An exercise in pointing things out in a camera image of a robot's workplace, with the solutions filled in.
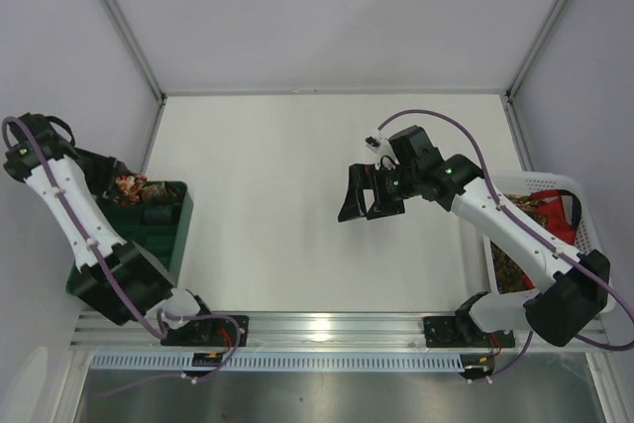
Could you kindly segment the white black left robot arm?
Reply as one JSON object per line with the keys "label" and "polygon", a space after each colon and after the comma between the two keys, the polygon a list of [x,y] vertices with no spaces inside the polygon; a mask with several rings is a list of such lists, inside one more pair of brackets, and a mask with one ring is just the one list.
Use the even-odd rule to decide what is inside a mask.
{"label": "white black left robot arm", "polygon": [[97,197],[115,183],[117,160],[77,147],[60,118],[26,113],[3,119],[4,170],[52,212],[74,255],[68,291],[116,325],[141,324],[162,340],[198,320],[202,302],[176,286],[149,251],[121,237]]}

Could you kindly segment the colourful patterned necktie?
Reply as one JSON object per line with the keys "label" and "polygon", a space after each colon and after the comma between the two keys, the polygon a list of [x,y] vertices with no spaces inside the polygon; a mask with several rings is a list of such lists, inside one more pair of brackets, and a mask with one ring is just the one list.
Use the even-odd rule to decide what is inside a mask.
{"label": "colourful patterned necktie", "polygon": [[125,206],[141,202],[147,183],[147,177],[140,173],[116,175],[115,201]]}

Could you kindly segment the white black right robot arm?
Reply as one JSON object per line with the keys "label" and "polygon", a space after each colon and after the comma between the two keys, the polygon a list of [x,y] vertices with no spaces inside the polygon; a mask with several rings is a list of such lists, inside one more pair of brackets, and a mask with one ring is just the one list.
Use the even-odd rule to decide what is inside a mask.
{"label": "white black right robot arm", "polygon": [[444,159],[425,130],[411,126],[389,138],[367,137],[375,163],[350,165],[339,222],[404,213],[420,197],[476,227],[529,277],[530,291],[481,292],[455,312],[466,340],[475,333],[532,330],[566,346],[606,306],[610,263],[601,252],[581,253],[522,212],[463,155]]}

